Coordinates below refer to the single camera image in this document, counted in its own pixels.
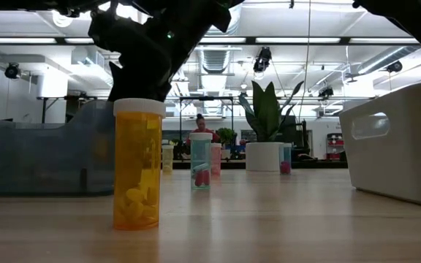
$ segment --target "small plant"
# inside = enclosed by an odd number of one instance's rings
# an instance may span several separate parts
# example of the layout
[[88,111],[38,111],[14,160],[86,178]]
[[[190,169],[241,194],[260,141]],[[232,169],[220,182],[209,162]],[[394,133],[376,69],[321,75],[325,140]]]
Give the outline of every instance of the small plant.
[[180,143],[180,140],[178,139],[172,139],[172,144],[173,145],[178,145]]
[[232,129],[228,128],[220,128],[216,133],[220,137],[220,143],[223,143],[224,145],[231,144],[235,134]]
[[261,86],[253,83],[253,108],[251,108],[248,100],[243,94],[238,97],[239,103],[246,112],[246,120],[249,126],[256,132],[258,142],[273,142],[276,140],[277,133],[284,125],[287,116],[290,115],[293,107],[290,105],[287,113],[282,117],[282,110],[290,104],[295,94],[300,91],[303,81],[298,83],[293,89],[292,95],[285,103],[280,107],[277,101],[276,91],[274,84],[269,83],[265,91],[262,90]]

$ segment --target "white planter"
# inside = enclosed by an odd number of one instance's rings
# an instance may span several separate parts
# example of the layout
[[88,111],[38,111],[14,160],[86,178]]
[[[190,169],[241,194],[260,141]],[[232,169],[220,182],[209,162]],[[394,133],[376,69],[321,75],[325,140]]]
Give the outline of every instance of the white planter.
[[230,150],[222,150],[222,158],[223,159],[230,159],[230,157],[231,157],[231,153],[230,153]]
[[278,148],[282,142],[252,142],[246,145],[246,170],[278,172]]

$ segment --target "white storage bin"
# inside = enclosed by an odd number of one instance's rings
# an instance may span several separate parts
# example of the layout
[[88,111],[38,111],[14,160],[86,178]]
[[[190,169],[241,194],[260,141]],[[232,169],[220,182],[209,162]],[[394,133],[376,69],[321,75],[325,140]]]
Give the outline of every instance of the white storage bin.
[[340,119],[352,185],[421,204],[421,83]]

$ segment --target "wooden table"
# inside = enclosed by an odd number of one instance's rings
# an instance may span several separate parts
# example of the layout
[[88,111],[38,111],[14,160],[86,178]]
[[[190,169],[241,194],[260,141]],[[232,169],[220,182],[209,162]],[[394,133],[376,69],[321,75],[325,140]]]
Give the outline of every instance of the wooden table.
[[0,199],[0,262],[419,262],[421,206],[355,191],[345,169],[162,177],[160,227],[111,228],[112,198]]

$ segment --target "red shirt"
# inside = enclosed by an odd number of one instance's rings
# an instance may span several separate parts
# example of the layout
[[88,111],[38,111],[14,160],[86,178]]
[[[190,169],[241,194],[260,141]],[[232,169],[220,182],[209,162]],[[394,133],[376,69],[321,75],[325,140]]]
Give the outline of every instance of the red shirt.
[[[212,142],[218,142],[220,140],[220,137],[217,135],[217,133],[213,132],[210,129],[205,129],[204,131],[200,131],[199,129],[195,129],[194,131],[191,131],[191,133],[193,133],[193,132],[206,132],[206,133],[212,134]],[[191,143],[191,140],[189,139],[189,136],[188,136],[188,139],[186,140],[186,144],[189,145],[190,143]]]

